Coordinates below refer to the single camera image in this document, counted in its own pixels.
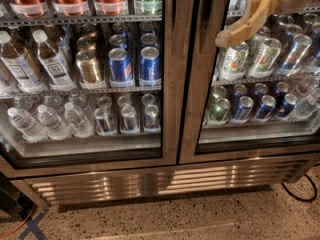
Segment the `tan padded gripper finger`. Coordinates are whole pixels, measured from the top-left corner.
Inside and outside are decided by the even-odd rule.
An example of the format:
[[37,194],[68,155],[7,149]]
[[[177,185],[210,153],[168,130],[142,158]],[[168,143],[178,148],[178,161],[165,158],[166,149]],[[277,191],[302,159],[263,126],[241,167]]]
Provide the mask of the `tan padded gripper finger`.
[[228,48],[250,39],[276,11],[278,5],[279,0],[246,0],[243,16],[218,33],[216,46]]

